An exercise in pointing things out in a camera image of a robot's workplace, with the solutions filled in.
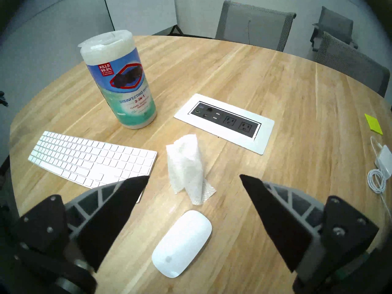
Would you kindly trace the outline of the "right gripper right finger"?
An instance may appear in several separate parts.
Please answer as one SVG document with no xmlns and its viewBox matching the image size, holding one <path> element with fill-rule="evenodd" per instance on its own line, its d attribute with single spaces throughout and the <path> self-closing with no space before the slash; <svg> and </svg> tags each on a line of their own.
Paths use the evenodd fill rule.
<svg viewBox="0 0 392 294">
<path fill-rule="evenodd" d="M 374 222 L 336 195 L 322 204 L 295 188 L 239 177 L 268 236 L 297 274 L 294 293 L 365 293 L 366 262 L 343 279 L 333 276 L 368 249 L 379 230 Z"/>
</svg>

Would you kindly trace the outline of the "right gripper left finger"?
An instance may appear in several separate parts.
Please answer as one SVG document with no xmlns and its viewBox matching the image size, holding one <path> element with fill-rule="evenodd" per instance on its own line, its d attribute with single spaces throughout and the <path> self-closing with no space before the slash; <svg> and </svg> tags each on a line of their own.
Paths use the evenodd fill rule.
<svg viewBox="0 0 392 294">
<path fill-rule="evenodd" d="M 94 294 L 96 273 L 149 176 L 90 189 L 64 204 L 51 195 L 15 225 L 18 293 Z"/>
</svg>

